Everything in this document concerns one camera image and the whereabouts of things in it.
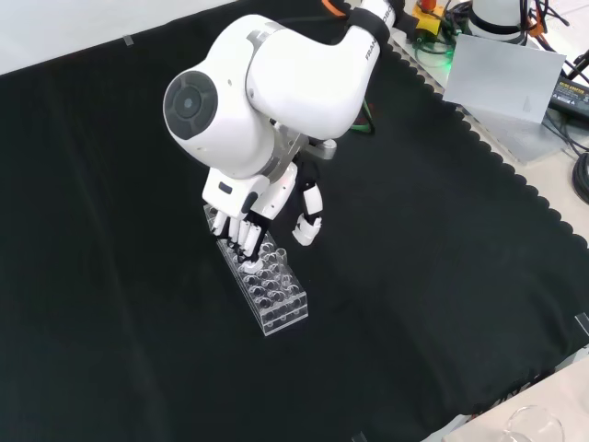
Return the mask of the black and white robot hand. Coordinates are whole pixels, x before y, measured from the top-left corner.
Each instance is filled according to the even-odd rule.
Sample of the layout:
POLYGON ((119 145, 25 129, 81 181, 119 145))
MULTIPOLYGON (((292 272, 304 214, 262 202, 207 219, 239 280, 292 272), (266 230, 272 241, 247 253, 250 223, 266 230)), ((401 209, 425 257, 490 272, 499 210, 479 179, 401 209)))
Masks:
POLYGON ((218 169, 209 170, 202 198, 216 211, 212 234, 234 249, 245 273, 262 268, 261 244, 294 191, 300 193, 302 214, 293 236, 300 245, 308 246, 322 227, 323 199, 316 164, 293 161, 275 182, 264 175, 234 179, 218 169))

